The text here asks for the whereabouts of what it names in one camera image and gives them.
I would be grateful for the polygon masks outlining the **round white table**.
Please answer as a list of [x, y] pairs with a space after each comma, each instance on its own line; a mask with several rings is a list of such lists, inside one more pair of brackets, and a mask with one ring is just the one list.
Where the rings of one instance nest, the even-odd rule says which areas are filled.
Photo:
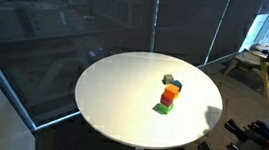
[[[162, 77], [183, 84], [168, 114], [158, 110]], [[200, 69], [160, 53], [127, 52], [89, 66], [75, 88], [76, 104], [89, 125], [134, 150], [184, 146], [207, 135], [222, 114], [222, 96]]]

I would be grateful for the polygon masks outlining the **blue block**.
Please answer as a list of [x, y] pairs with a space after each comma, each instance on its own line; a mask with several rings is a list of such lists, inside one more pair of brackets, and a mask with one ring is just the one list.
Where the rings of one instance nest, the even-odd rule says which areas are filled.
[[177, 86], [179, 88], [179, 92], [181, 91], [181, 87], [183, 87], [183, 85], [177, 80], [172, 80], [170, 84]]

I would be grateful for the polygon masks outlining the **wooden chair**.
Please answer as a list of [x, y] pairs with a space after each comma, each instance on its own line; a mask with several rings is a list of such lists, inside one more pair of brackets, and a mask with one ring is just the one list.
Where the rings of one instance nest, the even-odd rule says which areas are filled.
[[260, 70], [259, 76], [262, 78], [263, 96], [269, 98], [269, 53], [266, 55], [255, 50], [244, 50], [235, 54], [233, 61], [229, 67], [223, 72], [225, 76], [234, 68], [244, 67], [252, 71], [253, 69]]

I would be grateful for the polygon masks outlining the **gray block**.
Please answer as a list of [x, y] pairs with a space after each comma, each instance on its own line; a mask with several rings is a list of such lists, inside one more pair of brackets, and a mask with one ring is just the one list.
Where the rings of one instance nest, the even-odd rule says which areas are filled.
[[172, 80], [173, 80], [173, 76], [172, 76], [172, 75], [165, 74], [165, 75], [163, 76], [162, 82], [163, 82], [164, 84], [168, 84], [168, 83], [170, 83]]

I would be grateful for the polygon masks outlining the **orange block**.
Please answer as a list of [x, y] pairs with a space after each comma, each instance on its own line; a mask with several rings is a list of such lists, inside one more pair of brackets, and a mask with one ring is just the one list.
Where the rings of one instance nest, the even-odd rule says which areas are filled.
[[174, 84], [168, 84], [164, 88], [164, 95], [163, 96], [169, 100], [173, 100], [178, 94], [179, 94], [179, 87], [177, 87]]

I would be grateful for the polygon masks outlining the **green block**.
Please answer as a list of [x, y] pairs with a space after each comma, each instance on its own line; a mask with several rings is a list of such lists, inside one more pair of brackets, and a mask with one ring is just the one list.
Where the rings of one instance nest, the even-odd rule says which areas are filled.
[[158, 109], [163, 113], [163, 114], [168, 114], [172, 109], [173, 109], [173, 104], [167, 106], [167, 105], [164, 105], [164, 104], [160, 104], [158, 106]]

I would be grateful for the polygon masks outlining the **upper orange-tipped spring clamp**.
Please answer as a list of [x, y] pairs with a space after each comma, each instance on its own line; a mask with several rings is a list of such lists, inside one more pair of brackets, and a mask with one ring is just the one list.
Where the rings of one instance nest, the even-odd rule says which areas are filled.
[[243, 143], [250, 139], [262, 147], [269, 148], [269, 127], [261, 120], [250, 123], [248, 128], [242, 130], [231, 118], [225, 123], [225, 128]]

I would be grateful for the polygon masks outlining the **magenta block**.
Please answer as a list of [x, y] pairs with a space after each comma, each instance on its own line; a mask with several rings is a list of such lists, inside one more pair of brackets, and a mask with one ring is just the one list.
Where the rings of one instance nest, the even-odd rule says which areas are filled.
[[163, 104], [163, 105], [165, 105], [166, 107], [169, 107], [170, 105], [172, 105], [173, 100], [172, 99], [168, 99], [164, 95], [161, 95], [160, 103]]

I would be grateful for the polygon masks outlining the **yellow block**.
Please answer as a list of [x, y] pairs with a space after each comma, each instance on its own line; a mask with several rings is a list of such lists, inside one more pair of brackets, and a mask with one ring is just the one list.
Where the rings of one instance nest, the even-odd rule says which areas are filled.
[[173, 97], [173, 99], [177, 99], [179, 97], [180, 93], [176, 93], [176, 95]]

